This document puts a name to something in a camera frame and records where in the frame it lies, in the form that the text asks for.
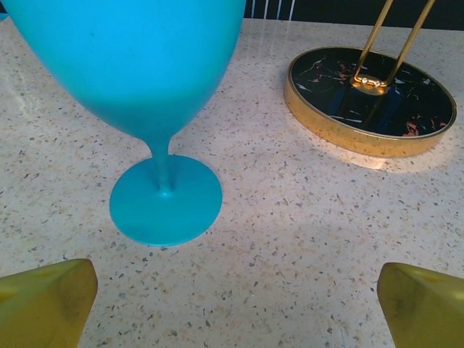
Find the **glass base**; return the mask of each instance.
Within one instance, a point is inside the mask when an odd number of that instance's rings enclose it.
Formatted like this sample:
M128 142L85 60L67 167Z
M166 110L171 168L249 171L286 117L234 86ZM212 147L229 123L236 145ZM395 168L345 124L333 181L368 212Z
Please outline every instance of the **glass base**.
M151 158L127 170L113 188L109 212L128 238L158 247L182 244L204 233L218 216L223 194L211 169L175 155L169 164L170 193L158 189Z

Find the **round tray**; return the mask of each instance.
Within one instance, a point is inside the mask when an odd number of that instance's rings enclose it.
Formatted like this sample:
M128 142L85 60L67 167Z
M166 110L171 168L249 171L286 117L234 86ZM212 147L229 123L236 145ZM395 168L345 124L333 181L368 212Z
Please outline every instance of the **round tray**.
M456 119L451 94L427 73L403 63L388 92L374 96L351 84L361 49L325 47L290 64L284 97L316 135L377 157L407 157L437 145ZM361 74L386 80L396 59L369 52Z

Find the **countertop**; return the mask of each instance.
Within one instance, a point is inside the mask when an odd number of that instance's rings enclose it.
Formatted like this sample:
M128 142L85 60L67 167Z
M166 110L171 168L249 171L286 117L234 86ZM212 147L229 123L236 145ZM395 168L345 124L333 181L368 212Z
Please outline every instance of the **countertop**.
M49 76L0 24L0 275L76 257L99 278L81 347L393 347L376 295L385 262L464 277L464 33L422 30L407 61L458 119L431 151L353 154L283 100L290 61L362 47L371 27L245 20L228 72L171 152L216 169L224 202L194 241L154 248L113 226L110 191L149 156ZM383 28L396 55L408 29Z

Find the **wine glass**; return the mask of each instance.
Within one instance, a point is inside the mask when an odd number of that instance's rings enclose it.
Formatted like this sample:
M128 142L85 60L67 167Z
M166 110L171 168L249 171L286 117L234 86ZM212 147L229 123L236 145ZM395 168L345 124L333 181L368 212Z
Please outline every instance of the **wine glass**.
M2 0L38 59L87 110L141 139L152 158L109 200L117 228L142 244L190 241L215 221L218 178L168 154L209 101L239 37L245 0Z

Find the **gold stand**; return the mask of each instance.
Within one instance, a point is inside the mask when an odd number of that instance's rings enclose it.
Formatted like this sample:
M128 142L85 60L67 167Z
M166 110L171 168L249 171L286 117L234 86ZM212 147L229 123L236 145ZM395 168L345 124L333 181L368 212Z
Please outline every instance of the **gold stand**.
M427 1L396 59L370 50L393 0L386 1L362 51L326 47L295 58L284 89L295 118L361 154L406 157L436 146L455 121L455 101L438 81L404 62L434 2Z

